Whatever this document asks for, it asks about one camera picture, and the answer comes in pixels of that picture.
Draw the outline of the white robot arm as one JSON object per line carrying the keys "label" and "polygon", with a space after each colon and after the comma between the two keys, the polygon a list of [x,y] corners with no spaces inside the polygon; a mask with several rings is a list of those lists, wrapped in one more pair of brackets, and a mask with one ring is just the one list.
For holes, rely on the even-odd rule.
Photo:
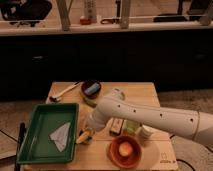
{"label": "white robot arm", "polygon": [[88,116],[88,127],[99,132],[111,118],[127,119],[213,148],[213,114],[135,105],[123,100],[122,96],[120,89],[113,88],[101,97]]}

